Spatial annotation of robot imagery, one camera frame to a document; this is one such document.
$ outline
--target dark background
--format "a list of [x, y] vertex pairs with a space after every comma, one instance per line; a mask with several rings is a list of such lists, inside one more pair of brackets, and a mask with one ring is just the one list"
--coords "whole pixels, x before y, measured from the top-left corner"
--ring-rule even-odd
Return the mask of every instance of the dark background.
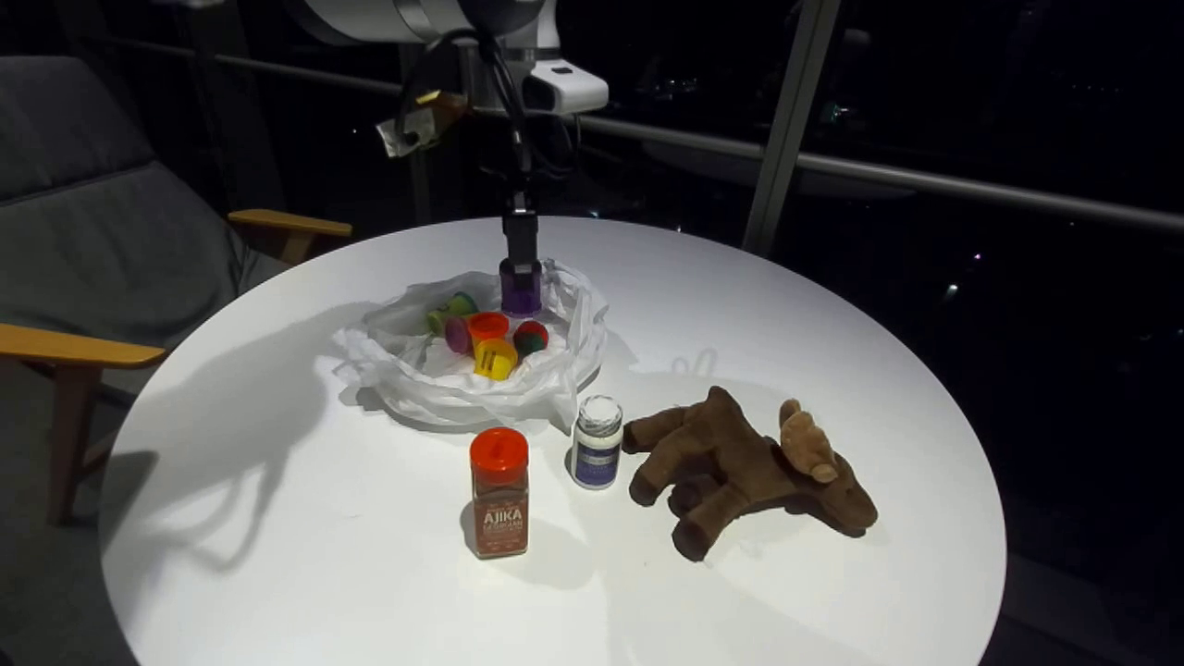
[[[495, 213], [505, 128], [432, 153], [432, 199], [384, 163], [388, 98], [231, 76], [78, 39], [80, 4], [0, 0], [5, 52], [85, 52], [210, 203], [290, 203], [388, 234]], [[80, 34], [200, 46], [401, 83], [407, 52], [321, 46], [285, 0], [194, 20], [94, 0]], [[605, 76], [605, 114], [767, 142], [792, 46], [787, 0], [564, 0], [564, 56]], [[808, 147], [1003, 187], [1184, 213], [1184, 4], [849, 0]], [[753, 187], [656, 145], [581, 139], [544, 213], [605, 213], [727, 245]], [[1129, 649], [1184, 663], [1184, 237], [798, 176], [772, 258], [902, 336], [977, 425], [1010, 551], [1091, 581]]]

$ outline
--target wooden armrest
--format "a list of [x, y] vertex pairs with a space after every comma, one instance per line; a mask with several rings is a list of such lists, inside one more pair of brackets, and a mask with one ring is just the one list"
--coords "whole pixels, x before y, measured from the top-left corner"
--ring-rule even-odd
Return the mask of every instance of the wooden armrest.
[[34, 327], [0, 327], [0, 359], [46, 363], [46, 366], [147, 366], [162, 347], [78, 336]]
[[243, 231], [270, 231], [270, 234], [295, 234], [295, 237], [352, 237], [354, 225], [332, 220], [312, 220], [273, 208], [241, 208], [227, 214], [233, 225]]

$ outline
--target railing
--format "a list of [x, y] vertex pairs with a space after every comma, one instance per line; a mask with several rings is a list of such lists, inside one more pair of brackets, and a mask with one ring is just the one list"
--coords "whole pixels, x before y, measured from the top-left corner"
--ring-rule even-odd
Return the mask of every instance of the railing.
[[[1068, 214], [1079, 221], [1119, 221], [1119, 225], [1184, 234], [1184, 214], [1174, 214], [1174, 213], [1125, 208], [1125, 203], [1107, 203], [1107, 199], [1087, 199], [1087, 195], [1062, 195], [1062, 192], [1039, 192], [1039, 188], [1017, 188], [1017, 187], [996, 187], [996, 181], [973, 181], [973, 179], [951, 179], [951, 176], [929, 176], [929, 169], [798, 153], [809, 107], [813, 107], [818, 76], [820, 76], [824, 52], [829, 52], [829, 34], [837, 26], [837, 4], [841, 0], [804, 0], [797, 47], [787, 56], [787, 76], [783, 76], [783, 89], [777, 99], [770, 145], [708, 139], [708, 132], [682, 132], [682, 129], [597, 118], [597, 114], [585, 114], [581, 129], [608, 132], [608, 139], [679, 145], [679, 147], [695, 147], [695, 153], [714, 153], [714, 157], [759, 158], [755, 199], [753, 199], [749, 234], [743, 234], [749, 245], [763, 245], [763, 241], [777, 237], [777, 225], [783, 220], [783, 195], [787, 195], [797, 169], [901, 187], [901, 188], [919, 188], [919, 192], [965, 195], [965, 199], [983, 199], [983, 203], [999, 203], [999, 208], [1052, 213], [1052, 214]], [[401, 89], [405, 89], [405, 86], [375, 83], [375, 77], [309, 70], [309, 67], [243, 61], [243, 56], [210, 56], [210, 52], [179, 47], [179, 46], [153, 46], [153, 40], [125, 40], [125, 39], [103, 39], [99, 46], [157, 52], [157, 56], [175, 56], [175, 61], [203, 61], [216, 67], [295, 77], [295, 83], [315, 83], [315, 86], [332, 86], [332, 89], [380, 93], [380, 98], [401, 98]]]

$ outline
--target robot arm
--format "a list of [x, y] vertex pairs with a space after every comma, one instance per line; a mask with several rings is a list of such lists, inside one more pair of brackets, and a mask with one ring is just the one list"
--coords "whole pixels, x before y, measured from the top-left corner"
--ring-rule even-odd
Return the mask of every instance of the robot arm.
[[[558, 61], [555, 0], [295, 0], [321, 40], [432, 46], [450, 30], [499, 40], [527, 114], [585, 114], [608, 107], [608, 83]], [[463, 67], [474, 107], [495, 113], [484, 70]]]

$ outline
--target plastic bag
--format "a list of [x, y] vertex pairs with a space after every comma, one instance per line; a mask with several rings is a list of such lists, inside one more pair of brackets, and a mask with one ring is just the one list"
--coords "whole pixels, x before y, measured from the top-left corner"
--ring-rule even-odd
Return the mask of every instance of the plastic bag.
[[410, 285], [401, 299], [337, 329], [352, 389], [372, 389], [396, 420], [428, 431], [480, 431], [491, 424], [548, 420], [571, 431], [575, 400], [598, 371], [605, 298], [585, 276], [544, 266], [548, 347], [522, 359], [507, 383], [484, 383], [465, 357], [428, 332], [427, 311], [450, 293], [465, 293], [480, 311], [499, 306], [495, 276], [458, 276], [450, 283]]

